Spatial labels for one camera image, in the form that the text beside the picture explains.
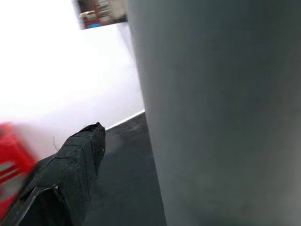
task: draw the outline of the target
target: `floor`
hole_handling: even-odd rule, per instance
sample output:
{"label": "floor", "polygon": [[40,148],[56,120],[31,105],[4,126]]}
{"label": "floor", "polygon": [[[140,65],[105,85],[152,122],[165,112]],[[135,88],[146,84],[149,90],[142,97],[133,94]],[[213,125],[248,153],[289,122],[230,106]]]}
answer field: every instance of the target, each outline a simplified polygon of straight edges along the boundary
{"label": "floor", "polygon": [[145,114],[108,130],[106,145],[84,226],[166,226]]}

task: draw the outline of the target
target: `gray column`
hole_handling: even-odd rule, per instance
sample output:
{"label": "gray column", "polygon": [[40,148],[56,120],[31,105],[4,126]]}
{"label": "gray column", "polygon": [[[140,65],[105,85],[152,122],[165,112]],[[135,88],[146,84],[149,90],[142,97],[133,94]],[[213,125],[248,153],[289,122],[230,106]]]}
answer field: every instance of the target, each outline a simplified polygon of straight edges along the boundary
{"label": "gray column", "polygon": [[301,2],[131,0],[169,226],[301,225]]}

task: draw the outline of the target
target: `red object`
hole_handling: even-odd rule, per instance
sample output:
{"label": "red object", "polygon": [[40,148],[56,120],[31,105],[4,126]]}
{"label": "red object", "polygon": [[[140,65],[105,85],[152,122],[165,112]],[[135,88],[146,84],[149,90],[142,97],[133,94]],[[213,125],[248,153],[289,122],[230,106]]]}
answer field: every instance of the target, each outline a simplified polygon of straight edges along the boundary
{"label": "red object", "polygon": [[10,123],[0,124],[0,219],[14,200],[36,160],[22,145]]}

